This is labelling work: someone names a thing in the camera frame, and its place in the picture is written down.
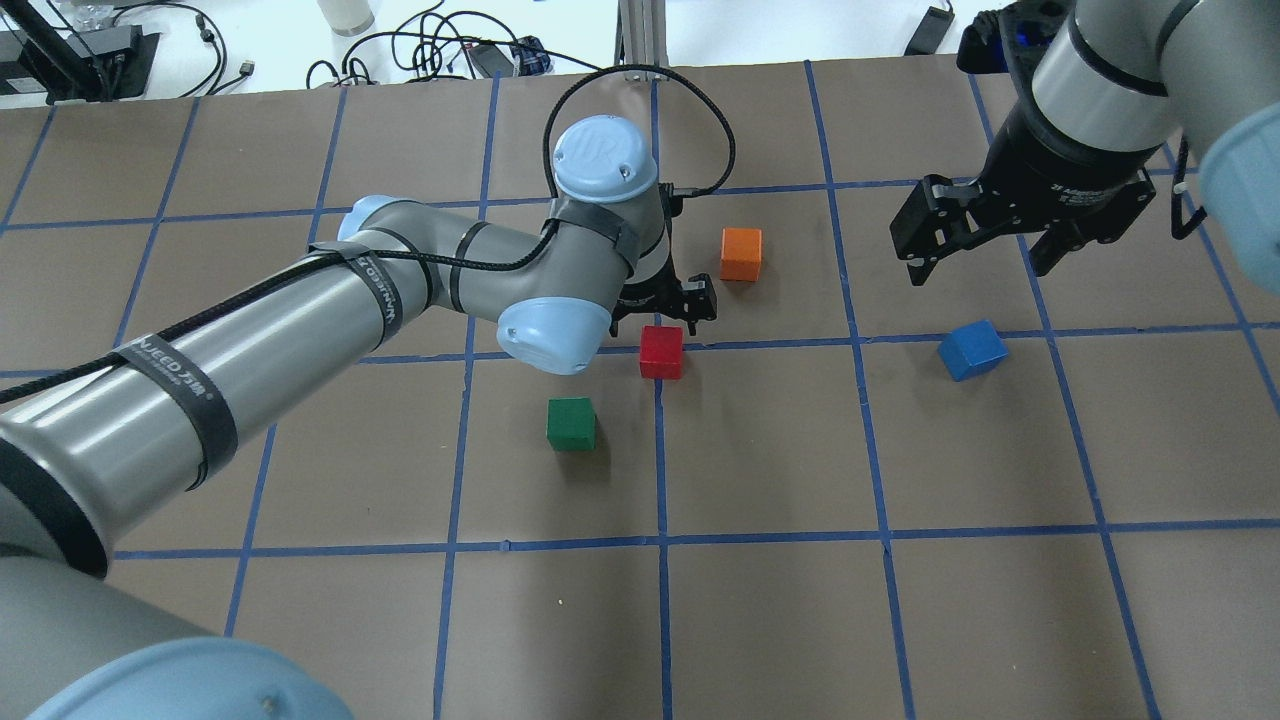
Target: small colored block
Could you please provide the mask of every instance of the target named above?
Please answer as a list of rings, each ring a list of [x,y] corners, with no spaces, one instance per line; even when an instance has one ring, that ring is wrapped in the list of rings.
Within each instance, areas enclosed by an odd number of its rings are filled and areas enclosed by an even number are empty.
[[[547,441],[561,452],[595,450],[590,397],[553,397],[547,404]]]
[[[764,232],[760,228],[724,228],[721,233],[721,279],[760,279],[764,263]]]
[[[991,320],[978,320],[951,331],[938,346],[938,355],[956,382],[980,375],[1009,356],[1005,341],[996,334]]]
[[[685,329],[645,325],[640,331],[640,374],[650,380],[678,380],[685,370]]]

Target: light blue joint cap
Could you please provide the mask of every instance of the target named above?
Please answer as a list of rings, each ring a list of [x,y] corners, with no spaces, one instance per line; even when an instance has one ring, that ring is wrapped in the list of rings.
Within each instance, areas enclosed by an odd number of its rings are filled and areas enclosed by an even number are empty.
[[[1217,138],[1201,161],[1201,188],[1240,269],[1280,295],[1280,102]]]
[[[576,375],[604,342],[613,316],[577,297],[534,297],[498,316],[498,345],[508,355],[544,373]]]
[[[131,652],[67,685],[27,720],[352,720],[329,688],[265,647],[184,638]]]
[[[351,208],[351,213],[347,213],[342,218],[342,224],[338,225],[338,240],[347,240],[348,237],[360,232],[360,225],[365,224],[365,220],[370,215],[381,210],[383,208],[390,205],[392,202],[399,202],[404,200],[403,197],[392,197],[389,195],[366,195],[356,201]]]
[[[622,202],[658,182],[649,143],[631,120],[591,115],[572,126],[552,155],[556,184],[584,202]]]

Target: green cube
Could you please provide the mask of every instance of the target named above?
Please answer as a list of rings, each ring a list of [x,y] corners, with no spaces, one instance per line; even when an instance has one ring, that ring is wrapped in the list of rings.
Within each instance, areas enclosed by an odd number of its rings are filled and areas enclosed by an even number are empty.
[[[547,441],[561,452],[595,450],[590,397],[553,397],[547,404]]]

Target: white floor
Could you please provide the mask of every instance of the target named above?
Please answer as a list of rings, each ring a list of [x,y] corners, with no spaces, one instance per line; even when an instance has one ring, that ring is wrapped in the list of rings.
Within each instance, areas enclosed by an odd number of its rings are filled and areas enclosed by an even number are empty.
[[[42,0],[31,0],[47,17]],[[228,78],[243,60],[253,60],[252,77],[233,92],[264,92],[305,87],[307,67],[319,59],[337,63],[356,38],[330,32],[315,0],[188,0],[223,29],[228,47]],[[955,0],[956,22],[940,53],[955,53],[960,33],[979,10],[1007,1]],[[413,13],[429,8],[422,0],[371,0],[375,29],[394,29]],[[673,65],[728,65],[874,58],[901,55],[931,5],[929,0],[668,0],[667,44]],[[538,36],[548,50],[596,65],[612,63],[617,5],[612,0],[447,0],[439,12],[480,10],[511,26],[517,36]],[[192,13],[148,8],[125,15],[145,32],[163,33],[146,97],[180,95],[214,64],[202,44]],[[457,18],[467,35],[503,38],[503,31],[483,18]],[[402,46],[407,56],[410,42]],[[410,73],[390,63],[388,40],[375,40],[357,53],[374,79],[402,82]],[[557,60],[556,73],[585,72]],[[326,73],[319,70],[317,78]],[[0,97],[0,108],[40,105],[44,95]]]

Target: blue cube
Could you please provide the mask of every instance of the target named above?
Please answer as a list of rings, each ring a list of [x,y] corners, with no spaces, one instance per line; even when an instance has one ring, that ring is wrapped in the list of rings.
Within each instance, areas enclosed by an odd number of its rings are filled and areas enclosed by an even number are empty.
[[[996,334],[996,327],[991,320],[978,320],[972,325],[951,331],[938,346],[938,355],[942,356],[951,378],[960,382],[998,365],[1009,356],[1009,348]]]

